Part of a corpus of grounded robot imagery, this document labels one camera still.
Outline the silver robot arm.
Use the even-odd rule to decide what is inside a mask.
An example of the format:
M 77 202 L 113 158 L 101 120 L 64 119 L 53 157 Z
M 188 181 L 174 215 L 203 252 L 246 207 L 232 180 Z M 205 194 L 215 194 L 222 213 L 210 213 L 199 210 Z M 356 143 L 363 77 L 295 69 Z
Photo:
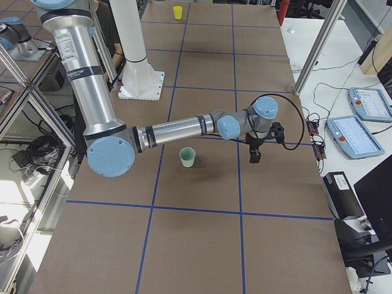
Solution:
M 86 123 L 90 168 L 104 177 L 125 174 L 135 156 L 159 145 L 218 133 L 224 140 L 245 135 L 251 162 L 259 162 L 260 145 L 282 131 L 276 122 L 277 102 L 257 98 L 249 107 L 234 113 L 217 110 L 177 121 L 146 127 L 127 127 L 118 119 L 110 97 L 100 58 L 92 42 L 91 1 L 36 1 L 42 26 L 55 38 L 62 63 Z

